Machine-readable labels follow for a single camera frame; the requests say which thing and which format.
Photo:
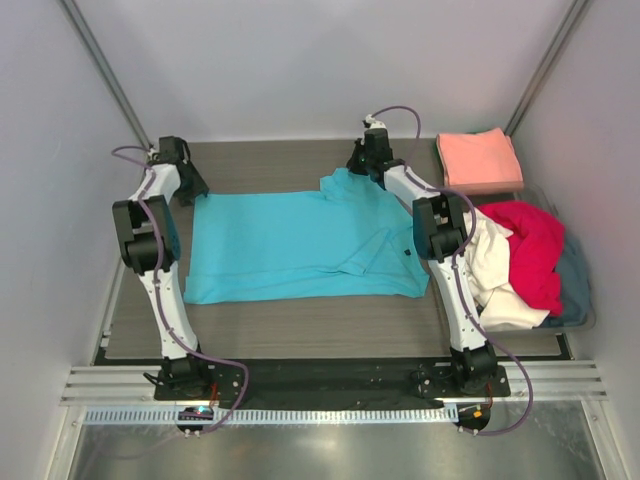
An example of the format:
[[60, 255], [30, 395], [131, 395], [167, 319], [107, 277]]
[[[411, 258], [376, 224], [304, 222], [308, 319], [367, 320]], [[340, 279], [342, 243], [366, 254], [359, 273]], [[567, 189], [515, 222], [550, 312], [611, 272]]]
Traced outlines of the turquoise t shirt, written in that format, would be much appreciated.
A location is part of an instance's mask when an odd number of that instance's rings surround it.
[[197, 200], [189, 304], [334, 296], [420, 298], [429, 276], [396, 197], [338, 168], [316, 191]]

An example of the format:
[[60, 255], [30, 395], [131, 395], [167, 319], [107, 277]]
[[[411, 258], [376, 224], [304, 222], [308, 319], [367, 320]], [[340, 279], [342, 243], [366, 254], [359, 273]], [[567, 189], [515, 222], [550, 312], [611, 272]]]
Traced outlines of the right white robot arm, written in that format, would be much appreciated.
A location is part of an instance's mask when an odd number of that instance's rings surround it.
[[465, 396], [485, 393], [497, 375], [498, 362], [481, 331], [466, 272], [466, 200], [426, 183], [395, 157], [387, 128], [377, 120], [364, 122], [363, 136], [355, 141], [347, 168], [369, 177], [411, 208], [415, 249], [436, 280], [448, 321], [451, 384]]

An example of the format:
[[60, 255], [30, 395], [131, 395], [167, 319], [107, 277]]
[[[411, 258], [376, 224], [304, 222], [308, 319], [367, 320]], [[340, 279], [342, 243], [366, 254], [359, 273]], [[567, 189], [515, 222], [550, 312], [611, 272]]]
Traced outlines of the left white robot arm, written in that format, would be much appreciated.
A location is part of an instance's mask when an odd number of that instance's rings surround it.
[[144, 174], [135, 193], [113, 204], [112, 215], [121, 259], [144, 286], [160, 335], [160, 370], [144, 377], [154, 385], [157, 399], [202, 399], [211, 390], [212, 376], [198, 357], [201, 347], [180, 290], [181, 243], [170, 203], [192, 206], [209, 188], [180, 137], [165, 136], [156, 148], [141, 148], [144, 161], [125, 155], [127, 149], [117, 147], [112, 155], [142, 167]]

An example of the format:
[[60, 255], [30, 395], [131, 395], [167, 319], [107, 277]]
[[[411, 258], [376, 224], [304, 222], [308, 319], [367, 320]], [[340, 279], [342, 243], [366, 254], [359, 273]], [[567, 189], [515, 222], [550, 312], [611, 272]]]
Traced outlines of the folded green t shirt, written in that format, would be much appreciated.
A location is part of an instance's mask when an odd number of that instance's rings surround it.
[[433, 143], [433, 156], [439, 163], [442, 162], [441, 154], [440, 154], [440, 151], [439, 151], [439, 147], [437, 145], [437, 142], [435, 142], [435, 141]]

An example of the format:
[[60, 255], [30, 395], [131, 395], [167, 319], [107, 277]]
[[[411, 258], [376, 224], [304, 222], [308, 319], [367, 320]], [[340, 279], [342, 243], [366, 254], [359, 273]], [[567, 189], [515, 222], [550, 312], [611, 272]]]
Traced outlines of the folded pink t shirt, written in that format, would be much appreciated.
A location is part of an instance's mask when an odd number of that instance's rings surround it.
[[447, 187], [466, 194], [513, 192], [524, 187], [511, 138], [500, 128], [441, 133], [436, 149]]

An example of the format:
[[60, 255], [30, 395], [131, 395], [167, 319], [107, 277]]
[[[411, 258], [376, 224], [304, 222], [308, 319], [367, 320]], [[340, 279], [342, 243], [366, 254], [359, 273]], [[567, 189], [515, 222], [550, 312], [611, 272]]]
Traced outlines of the clear plastic bin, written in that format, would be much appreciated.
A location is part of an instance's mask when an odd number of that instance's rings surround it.
[[[534, 205], [534, 206], [536, 206], [536, 207], [538, 207], [538, 208], [550, 213], [549, 211], [546, 210], [546, 207], [547, 207], [546, 198], [544, 197], [544, 195], [542, 193], [536, 192], [536, 191], [526, 192], [525, 196], [529, 199], [526, 203], [532, 204], [532, 205]], [[469, 242], [471, 240], [471, 236], [473, 235], [474, 230], [475, 230], [476, 219], [475, 219], [474, 210], [475, 209], [479, 210], [479, 207], [482, 206], [482, 205], [478, 205], [478, 206], [474, 207], [474, 209], [470, 209], [468, 204], [466, 203], [466, 205], [463, 207], [464, 221], [465, 221], [466, 229], [467, 229], [467, 233], [468, 233], [467, 245], [469, 244]], [[479, 315], [480, 314], [480, 308], [476, 306], [475, 302], [474, 302], [474, 305], [475, 305], [477, 313]], [[591, 310], [590, 310], [589, 314], [587, 315], [587, 322], [586, 322], [585, 325], [583, 325], [581, 327], [574, 327], [574, 328], [540, 328], [540, 326], [538, 326], [538, 327], [535, 327], [533, 329], [556, 329], [556, 330], [560, 330], [560, 331], [570, 331], [570, 330], [576, 330], [576, 329], [586, 329], [586, 328], [590, 327], [594, 323], [595, 323], [595, 314], [593, 313], [593, 307], [591, 306]]]

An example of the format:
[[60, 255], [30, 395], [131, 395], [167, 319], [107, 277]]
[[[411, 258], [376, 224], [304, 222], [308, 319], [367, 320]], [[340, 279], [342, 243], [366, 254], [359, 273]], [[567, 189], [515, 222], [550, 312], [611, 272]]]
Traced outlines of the red t shirt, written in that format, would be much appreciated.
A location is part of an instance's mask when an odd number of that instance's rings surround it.
[[565, 227], [550, 213], [526, 202], [504, 201], [479, 207], [486, 217], [511, 231], [509, 283], [531, 308], [556, 316], [563, 312], [562, 282], [556, 266]]

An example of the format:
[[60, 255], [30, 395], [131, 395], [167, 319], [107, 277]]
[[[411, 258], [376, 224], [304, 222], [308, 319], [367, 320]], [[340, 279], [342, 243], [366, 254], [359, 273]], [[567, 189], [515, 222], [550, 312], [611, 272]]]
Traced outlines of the cream t shirt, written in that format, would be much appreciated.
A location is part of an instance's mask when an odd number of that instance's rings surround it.
[[530, 307], [509, 282], [513, 232], [478, 209], [475, 230], [465, 248], [466, 275], [480, 324], [488, 331], [530, 330], [542, 324], [549, 310]]

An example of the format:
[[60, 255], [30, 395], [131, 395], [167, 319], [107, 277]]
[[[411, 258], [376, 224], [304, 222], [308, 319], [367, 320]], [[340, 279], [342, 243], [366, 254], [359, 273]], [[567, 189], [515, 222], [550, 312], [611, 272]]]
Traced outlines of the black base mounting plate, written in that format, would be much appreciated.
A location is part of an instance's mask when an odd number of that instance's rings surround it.
[[511, 394], [505, 369], [470, 389], [456, 382], [444, 358], [251, 359], [248, 388], [243, 371], [212, 365], [203, 380], [176, 385], [154, 370], [144, 375], [156, 400], [210, 401], [243, 410], [377, 411], [434, 409], [440, 400]]

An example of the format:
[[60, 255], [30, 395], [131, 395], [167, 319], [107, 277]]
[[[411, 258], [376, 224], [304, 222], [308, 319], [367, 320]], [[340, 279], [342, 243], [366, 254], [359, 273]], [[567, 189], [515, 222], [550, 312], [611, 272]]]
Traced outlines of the teal grey t shirt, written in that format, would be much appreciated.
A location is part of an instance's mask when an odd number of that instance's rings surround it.
[[561, 256], [555, 268], [560, 275], [561, 314], [549, 314], [540, 328], [574, 328], [587, 322], [591, 310], [589, 268], [579, 239], [566, 232]]

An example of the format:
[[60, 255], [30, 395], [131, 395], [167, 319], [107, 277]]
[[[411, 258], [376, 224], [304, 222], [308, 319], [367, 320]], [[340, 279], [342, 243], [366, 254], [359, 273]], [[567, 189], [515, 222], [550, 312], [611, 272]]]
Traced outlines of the left aluminium frame post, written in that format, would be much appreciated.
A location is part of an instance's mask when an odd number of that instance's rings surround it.
[[84, 14], [74, 0], [58, 0], [57, 4], [67, 17], [72, 29], [77, 34], [86, 50], [99, 77], [114, 100], [127, 125], [141, 146], [151, 147], [152, 141], [147, 135], [129, 98], [111, 67], [103, 49], [94, 35]]

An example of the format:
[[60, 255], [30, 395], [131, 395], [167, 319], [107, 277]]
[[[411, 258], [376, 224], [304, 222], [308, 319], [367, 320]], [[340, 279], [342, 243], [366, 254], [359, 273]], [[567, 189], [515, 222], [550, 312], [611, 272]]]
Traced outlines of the aluminium frame post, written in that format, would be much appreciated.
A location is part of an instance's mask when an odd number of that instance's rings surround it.
[[559, 63], [571, 39], [576, 34], [590, 7], [592, 0], [573, 0], [563, 15], [551, 40], [544, 51], [534, 73], [525, 87], [516, 108], [506, 124], [504, 132], [513, 137], [535, 100], [542, 92], [546, 82], [550, 79], [554, 68]]
[[57, 4], [67, 17], [72, 29], [77, 34], [86, 50], [99, 77], [114, 100], [127, 125], [141, 146], [151, 147], [152, 141], [147, 135], [129, 98], [111, 67], [103, 49], [94, 35], [84, 14], [74, 0], [58, 0]]

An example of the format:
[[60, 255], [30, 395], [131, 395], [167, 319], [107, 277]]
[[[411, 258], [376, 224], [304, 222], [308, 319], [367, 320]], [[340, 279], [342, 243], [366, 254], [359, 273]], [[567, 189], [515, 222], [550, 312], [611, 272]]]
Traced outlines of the right aluminium frame post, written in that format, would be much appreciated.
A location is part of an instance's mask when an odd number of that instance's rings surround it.
[[559, 63], [571, 39], [576, 34], [590, 7], [592, 0], [573, 0], [563, 15], [551, 40], [544, 51], [534, 73], [525, 87], [516, 108], [506, 124], [504, 132], [513, 137], [535, 100], [542, 92], [546, 82], [550, 79], [554, 68]]

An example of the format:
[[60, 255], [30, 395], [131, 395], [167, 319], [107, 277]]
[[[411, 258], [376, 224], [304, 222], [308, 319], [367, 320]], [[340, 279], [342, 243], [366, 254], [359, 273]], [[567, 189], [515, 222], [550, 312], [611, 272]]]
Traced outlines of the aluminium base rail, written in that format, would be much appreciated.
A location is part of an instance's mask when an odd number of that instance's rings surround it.
[[[60, 404], [63, 406], [137, 405], [152, 401], [152, 385], [143, 378], [156, 365], [73, 367]], [[534, 398], [552, 400], [605, 400], [606, 389], [591, 361], [533, 361], [525, 364]]]

